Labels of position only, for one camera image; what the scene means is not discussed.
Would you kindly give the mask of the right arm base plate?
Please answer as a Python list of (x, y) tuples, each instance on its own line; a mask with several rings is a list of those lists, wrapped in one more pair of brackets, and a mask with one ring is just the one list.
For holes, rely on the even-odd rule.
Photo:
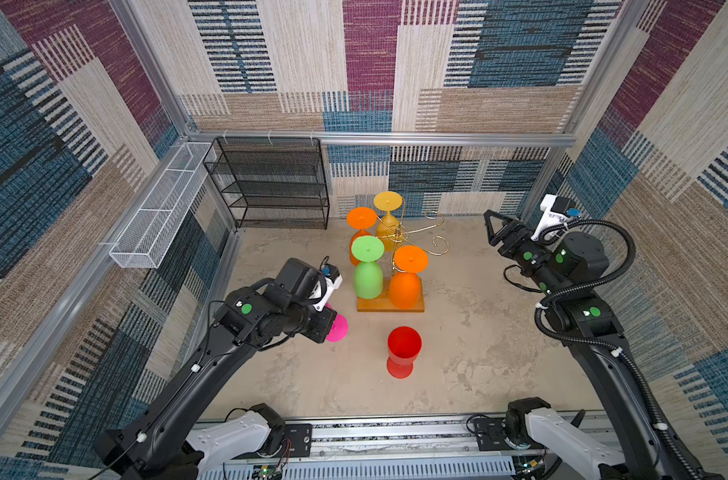
[(502, 418), (472, 415), (466, 420), (466, 429), (476, 438), (478, 449), (482, 452), (545, 450), (542, 444), (534, 441), (525, 441), (520, 444), (510, 441), (506, 435)]

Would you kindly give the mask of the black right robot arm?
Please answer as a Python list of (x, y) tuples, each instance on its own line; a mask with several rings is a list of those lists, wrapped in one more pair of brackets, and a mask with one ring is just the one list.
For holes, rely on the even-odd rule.
[[(636, 245), (622, 226), (596, 219), (594, 225), (616, 232), (626, 245), (623, 262), (612, 272), (602, 242), (583, 232), (587, 219), (572, 219), (530, 231), (520, 220), (488, 210), (488, 241), (501, 256), (516, 262), (537, 283), (537, 329), (567, 347), (591, 382), (617, 435), (612, 451), (549, 407), (524, 415), (524, 431), (511, 443), (539, 443), (586, 479), (715, 479), (686, 447), (656, 400), (635, 362), (611, 306), (597, 287), (623, 276), (636, 257)], [(544, 234), (562, 232), (556, 250)]]

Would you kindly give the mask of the pink plastic wine glass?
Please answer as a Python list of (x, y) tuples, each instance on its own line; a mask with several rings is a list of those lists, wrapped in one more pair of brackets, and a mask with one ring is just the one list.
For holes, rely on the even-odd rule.
[(326, 340), (328, 342), (339, 342), (348, 335), (349, 322), (347, 318), (339, 313), (332, 305), (327, 304), (326, 308), (335, 312), (335, 318), (332, 323), (331, 329), (326, 336)]

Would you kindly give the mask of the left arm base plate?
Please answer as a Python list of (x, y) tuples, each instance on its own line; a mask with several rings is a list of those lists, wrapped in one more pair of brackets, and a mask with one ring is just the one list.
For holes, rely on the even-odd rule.
[(290, 459), (307, 458), (311, 454), (313, 425), (311, 423), (289, 423), (271, 430), (265, 453), (269, 458), (281, 455)]

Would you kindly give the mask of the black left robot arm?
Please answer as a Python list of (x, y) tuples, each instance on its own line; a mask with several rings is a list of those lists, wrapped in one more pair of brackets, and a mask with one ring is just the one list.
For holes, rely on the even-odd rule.
[(245, 454), (272, 458), (287, 451), (285, 421), (265, 403), (214, 427), (195, 426), (257, 353), (297, 335), (324, 343), (337, 316), (328, 301), (342, 281), (328, 261), (314, 267), (291, 258), (277, 277), (232, 291), (191, 358), (151, 405), (131, 424), (98, 437), (95, 451), (106, 469), (124, 479), (194, 479)]

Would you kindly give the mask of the red plastic wine glass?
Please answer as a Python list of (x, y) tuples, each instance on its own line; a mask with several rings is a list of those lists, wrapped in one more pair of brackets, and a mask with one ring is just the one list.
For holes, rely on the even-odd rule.
[(387, 347), (389, 374), (397, 379), (408, 378), (423, 347), (420, 334), (408, 326), (397, 327), (389, 334)]

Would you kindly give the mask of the orange front wine glass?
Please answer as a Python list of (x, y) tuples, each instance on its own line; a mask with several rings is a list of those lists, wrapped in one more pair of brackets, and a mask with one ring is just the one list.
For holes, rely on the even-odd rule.
[(396, 271), (389, 284), (389, 300), (402, 310), (412, 309), (418, 304), (422, 292), (419, 274), (429, 266), (428, 254), (420, 247), (405, 245), (399, 247), (393, 256)]

